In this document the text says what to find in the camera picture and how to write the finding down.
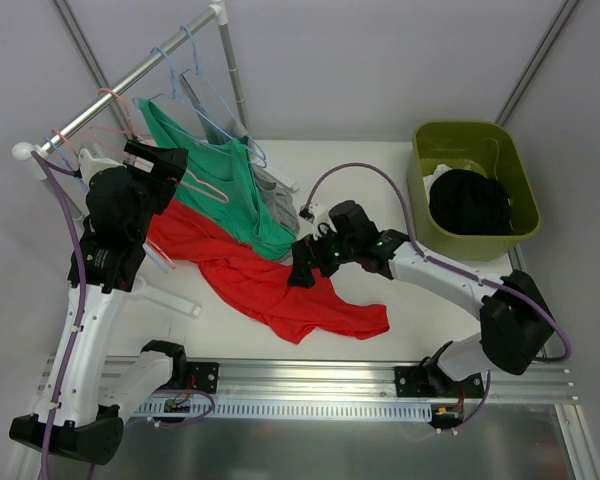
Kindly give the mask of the green tank top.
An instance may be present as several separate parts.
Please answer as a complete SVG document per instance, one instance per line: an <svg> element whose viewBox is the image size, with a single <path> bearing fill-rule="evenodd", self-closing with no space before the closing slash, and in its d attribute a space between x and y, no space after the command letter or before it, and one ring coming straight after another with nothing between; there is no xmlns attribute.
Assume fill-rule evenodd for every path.
<svg viewBox="0 0 600 480"><path fill-rule="evenodd" d="M221 145L220 151L214 151L203 143L192 142L158 124L158 120L170 117L156 104L143 105L140 111L159 147L186 149L187 169L228 197L222 202L178 186L176 199L213 220L237 241L250 245L261 257L287 261L291 256L291 245L298 234L294 235L273 219L257 190L254 165L247 161L245 146L232 140Z"/></svg>

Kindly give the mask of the black tank top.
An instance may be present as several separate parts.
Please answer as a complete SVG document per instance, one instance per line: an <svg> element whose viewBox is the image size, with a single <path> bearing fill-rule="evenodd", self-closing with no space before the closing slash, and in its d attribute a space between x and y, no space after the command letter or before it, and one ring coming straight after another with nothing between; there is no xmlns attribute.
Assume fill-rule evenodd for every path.
<svg viewBox="0 0 600 480"><path fill-rule="evenodd" d="M456 235L510 232L510 197L504 186L470 170L452 169L432 183L429 212L439 227Z"/></svg>

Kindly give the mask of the white tank top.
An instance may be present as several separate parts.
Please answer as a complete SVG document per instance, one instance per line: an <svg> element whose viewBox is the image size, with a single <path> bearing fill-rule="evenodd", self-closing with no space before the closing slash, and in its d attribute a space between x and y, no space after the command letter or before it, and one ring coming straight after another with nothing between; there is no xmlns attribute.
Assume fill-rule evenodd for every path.
<svg viewBox="0 0 600 480"><path fill-rule="evenodd" d="M442 175L451 170L452 168L450 166L446 164L439 164L435 167L431 174L426 175L422 178L427 199L430 199L430 192L434 182L438 180Z"/></svg>

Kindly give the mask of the red tank top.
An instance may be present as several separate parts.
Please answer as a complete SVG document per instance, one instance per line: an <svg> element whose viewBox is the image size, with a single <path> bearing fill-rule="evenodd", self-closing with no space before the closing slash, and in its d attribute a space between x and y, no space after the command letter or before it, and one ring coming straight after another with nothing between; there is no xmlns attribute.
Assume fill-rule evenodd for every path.
<svg viewBox="0 0 600 480"><path fill-rule="evenodd" d="M350 304L328 278L311 289L288 286L289 266L262 258L177 200L153 219L149 239L171 259L195 264L225 303L292 344L316 329L357 340L390 329L384 305Z"/></svg>

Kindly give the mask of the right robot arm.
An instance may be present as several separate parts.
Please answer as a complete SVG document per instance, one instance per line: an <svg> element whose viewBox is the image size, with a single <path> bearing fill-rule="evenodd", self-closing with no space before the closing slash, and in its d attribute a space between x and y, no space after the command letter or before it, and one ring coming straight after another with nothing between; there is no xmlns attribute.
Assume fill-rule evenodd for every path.
<svg viewBox="0 0 600 480"><path fill-rule="evenodd" d="M520 270L484 277L446 257L420 254L415 240L379 230L352 200L330 210L307 204L300 216L312 231L291 247L289 286L312 288L341 265L357 263L369 273L427 290L479 322L477 334L445 343L408 375L406 383L418 396L451 397L464 381L487 371L521 375L555 332L535 282Z"/></svg>

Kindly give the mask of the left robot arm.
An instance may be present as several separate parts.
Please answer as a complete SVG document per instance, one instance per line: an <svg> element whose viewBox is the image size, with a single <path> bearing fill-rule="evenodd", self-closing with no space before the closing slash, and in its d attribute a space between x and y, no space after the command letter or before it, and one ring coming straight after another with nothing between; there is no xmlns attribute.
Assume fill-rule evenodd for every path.
<svg viewBox="0 0 600 480"><path fill-rule="evenodd" d="M184 177L184 148L130 140L138 165L113 163L88 180L83 231L69 228L74 245L65 326L40 403L11 423L12 440L41 452L105 465L121 443L137 407L159 388L187 382L183 346L152 340L106 391L100 389L109 343L124 302L135 290L154 217L170 204Z"/></svg>

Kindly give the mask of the light blue wire hanger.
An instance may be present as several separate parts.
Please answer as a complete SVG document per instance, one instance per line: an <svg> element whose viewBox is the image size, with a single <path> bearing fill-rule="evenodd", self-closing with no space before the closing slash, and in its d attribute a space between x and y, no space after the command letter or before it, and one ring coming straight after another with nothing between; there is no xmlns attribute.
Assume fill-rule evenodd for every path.
<svg viewBox="0 0 600 480"><path fill-rule="evenodd" d="M82 177L81 167L77 153L72 150L71 154L67 154L62 147L52 142L49 137L45 137L44 140L48 142L51 148L51 154L57 158L58 167L64 170L71 170L75 172L74 179L80 185L84 192L88 191L88 185Z"/></svg>

